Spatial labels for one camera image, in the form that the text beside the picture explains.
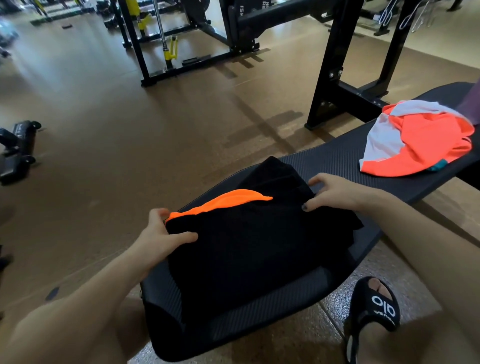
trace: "black folded garment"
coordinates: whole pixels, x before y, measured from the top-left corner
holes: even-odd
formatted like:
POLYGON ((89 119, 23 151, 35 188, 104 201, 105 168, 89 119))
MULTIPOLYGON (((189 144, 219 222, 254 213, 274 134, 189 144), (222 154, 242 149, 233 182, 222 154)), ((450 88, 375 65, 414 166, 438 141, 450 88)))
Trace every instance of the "black folded garment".
POLYGON ((204 322, 281 287, 320 265, 332 264, 363 225, 348 210, 304 212, 313 192, 288 164, 269 157, 238 189, 273 197, 179 216, 170 234, 198 233, 168 257, 181 292, 182 321, 204 322))

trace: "orange fabric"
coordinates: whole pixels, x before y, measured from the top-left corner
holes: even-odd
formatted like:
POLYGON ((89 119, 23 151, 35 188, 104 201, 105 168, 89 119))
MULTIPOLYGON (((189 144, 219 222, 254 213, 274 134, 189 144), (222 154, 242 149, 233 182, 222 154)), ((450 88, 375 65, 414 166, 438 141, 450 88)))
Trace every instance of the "orange fabric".
POLYGON ((221 194, 219 197, 208 201, 207 203, 194 207, 185 212, 172 212, 167 219, 171 220, 185 215, 198 215, 202 212, 212 211, 217 208, 233 207, 246 204, 251 201, 270 201, 273 197, 263 196, 261 193, 252 190, 233 190, 226 194, 221 194))
POLYGON ((450 163, 472 149, 468 137, 475 128, 468 120, 447 112, 392 116, 390 111, 395 106, 387 105, 382 111, 400 130, 405 146, 388 159, 364 161, 362 172, 382 177, 406 176, 426 170, 442 159, 450 163))

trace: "gym floor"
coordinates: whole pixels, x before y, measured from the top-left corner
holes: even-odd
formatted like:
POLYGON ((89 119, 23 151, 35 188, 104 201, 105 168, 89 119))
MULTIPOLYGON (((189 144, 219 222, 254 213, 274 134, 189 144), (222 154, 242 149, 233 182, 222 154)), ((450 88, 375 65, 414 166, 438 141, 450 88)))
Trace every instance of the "gym floor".
MULTIPOLYGON (((437 18, 409 36, 386 101, 480 77, 480 3, 437 18)), ((221 21, 217 1, 208 11, 221 21)), ((361 124, 340 116, 303 128, 322 62, 327 28, 305 17, 266 31, 257 57, 140 87, 134 55, 96 14, 33 28, 12 19, 20 37, 0 65, 0 126, 37 120, 39 163, 0 188, 0 244, 15 262, 1 277, 0 347, 15 323, 46 299, 68 295, 124 251, 148 210, 176 210, 232 173, 269 155, 327 142, 361 124), (62 25, 72 24, 63 30, 62 25)), ((166 28, 182 16, 165 16, 166 28)), ((342 80, 378 77, 388 43, 358 28, 342 80)), ((180 36, 180 58, 223 46, 194 31, 180 36)), ((161 48, 145 46, 160 67, 161 48)), ((480 192, 454 178, 416 207, 480 246, 480 192)), ((404 322, 440 310, 416 274, 382 239, 352 276, 318 304, 188 363, 342 363, 343 320, 359 277, 385 280, 404 322)), ((132 291, 138 295, 138 287, 132 291)), ((147 346, 132 364, 161 363, 147 346)))

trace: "black slide sandal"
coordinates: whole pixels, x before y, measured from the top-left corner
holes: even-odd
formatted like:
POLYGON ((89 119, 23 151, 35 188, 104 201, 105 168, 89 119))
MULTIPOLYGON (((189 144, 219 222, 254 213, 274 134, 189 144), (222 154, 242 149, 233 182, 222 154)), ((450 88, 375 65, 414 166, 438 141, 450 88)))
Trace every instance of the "black slide sandal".
POLYGON ((378 322, 388 331, 395 331, 400 326, 400 307, 392 290, 381 280, 392 296, 392 300, 371 289, 368 282, 375 277, 360 279, 352 293, 350 313, 347 321, 350 323, 350 333, 346 335, 347 362, 356 364, 359 348, 359 334, 370 322, 378 322))

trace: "hand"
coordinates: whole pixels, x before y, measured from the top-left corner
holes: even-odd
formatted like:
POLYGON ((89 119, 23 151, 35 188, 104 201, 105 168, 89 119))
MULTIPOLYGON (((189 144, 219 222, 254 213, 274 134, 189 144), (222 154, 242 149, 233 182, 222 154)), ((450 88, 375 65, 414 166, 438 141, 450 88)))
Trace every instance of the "hand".
POLYGON ((327 173, 319 173, 310 178, 308 185, 313 186, 321 182, 325 186, 317 196, 302 206, 304 211, 309 212, 320 206, 330 206, 365 213, 375 204, 379 196, 386 193, 327 173))
POLYGON ((151 210, 148 216, 148 226, 126 251, 131 257, 131 261, 134 264, 138 264, 144 276, 177 247, 185 243, 192 243, 198 239, 196 232, 169 235, 163 223, 169 216, 170 212, 166 208, 151 210))

